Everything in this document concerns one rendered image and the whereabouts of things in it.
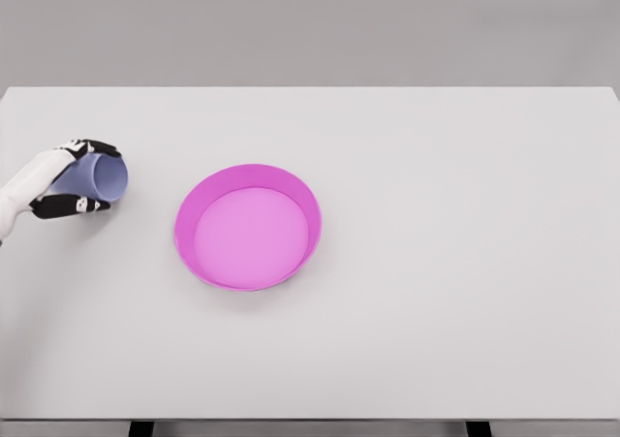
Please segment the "lilac blue cup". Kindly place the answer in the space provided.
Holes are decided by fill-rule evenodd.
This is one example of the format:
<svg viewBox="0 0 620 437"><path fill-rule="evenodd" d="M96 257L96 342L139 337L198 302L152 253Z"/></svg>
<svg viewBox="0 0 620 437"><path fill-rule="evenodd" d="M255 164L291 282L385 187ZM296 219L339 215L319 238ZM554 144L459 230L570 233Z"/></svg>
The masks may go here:
<svg viewBox="0 0 620 437"><path fill-rule="evenodd" d="M127 186L128 170L121 157L87 153L52 183L50 191L114 203L125 194Z"/></svg>

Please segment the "pink round plate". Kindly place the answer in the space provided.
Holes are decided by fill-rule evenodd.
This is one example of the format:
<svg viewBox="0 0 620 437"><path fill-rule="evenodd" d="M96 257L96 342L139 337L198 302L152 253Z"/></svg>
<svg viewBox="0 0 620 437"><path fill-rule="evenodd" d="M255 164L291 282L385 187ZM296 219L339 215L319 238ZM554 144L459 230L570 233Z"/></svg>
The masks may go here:
<svg viewBox="0 0 620 437"><path fill-rule="evenodd" d="M274 287L313 256L322 212L311 188L269 165L244 164L209 175L175 217L177 253L202 282L237 292Z"/></svg>

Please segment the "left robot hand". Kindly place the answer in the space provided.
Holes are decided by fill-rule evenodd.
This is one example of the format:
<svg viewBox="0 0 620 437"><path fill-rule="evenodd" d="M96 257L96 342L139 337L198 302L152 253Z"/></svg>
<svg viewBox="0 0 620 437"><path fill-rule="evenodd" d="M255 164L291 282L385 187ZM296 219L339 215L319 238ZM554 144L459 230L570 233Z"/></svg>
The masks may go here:
<svg viewBox="0 0 620 437"><path fill-rule="evenodd" d="M37 154L2 188L40 219L53 219L110 209L110 203L73 194L44 197L45 191L75 161L87 153L122 157L117 148L98 140L69 140Z"/></svg>

